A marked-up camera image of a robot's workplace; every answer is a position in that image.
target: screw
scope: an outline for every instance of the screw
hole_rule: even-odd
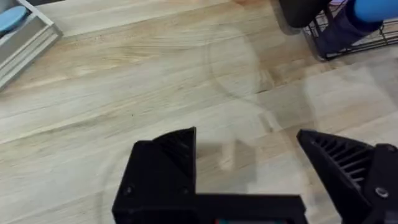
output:
[[[389,151],[389,152],[392,152],[392,153],[397,152],[397,148],[394,147],[394,146],[388,146],[387,148],[388,148],[388,151]]]
[[[188,193],[189,193],[189,190],[188,190],[186,187],[184,187],[184,188],[181,190],[181,193],[182,193],[182,194],[188,194]]]
[[[376,189],[374,190],[376,192],[376,194],[382,198],[388,198],[389,193],[386,189],[382,188],[382,187],[376,187]]]
[[[132,194],[134,193],[134,185],[130,185],[128,187],[126,187],[126,189],[124,189],[124,196],[132,196]]]

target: wooden table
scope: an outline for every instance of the wooden table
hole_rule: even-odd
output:
[[[0,223],[112,223],[132,145],[191,126],[199,192],[301,194],[338,223],[297,131],[398,144],[398,48],[321,63],[275,1],[39,8],[65,37],[0,93]]]

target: black 3d-printed part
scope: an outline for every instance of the black 3d-printed part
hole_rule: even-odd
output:
[[[298,195],[196,194],[195,141],[190,128],[134,145],[112,209],[117,224],[307,224]]]
[[[297,139],[345,224],[398,223],[398,151],[312,130]]]
[[[285,20],[293,28],[304,28],[328,7],[331,0],[279,0]]]

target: wooden surface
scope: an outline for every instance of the wooden surface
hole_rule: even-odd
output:
[[[113,223],[132,145],[190,126],[199,192],[301,194],[338,223],[295,134],[398,144],[398,49],[320,63],[276,5],[40,6],[66,37],[0,94],[0,223]]]

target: white tray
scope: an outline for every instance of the white tray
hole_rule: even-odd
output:
[[[31,14],[17,30],[0,38],[0,90],[62,36],[60,29],[26,0],[16,0],[16,5],[25,6]]]

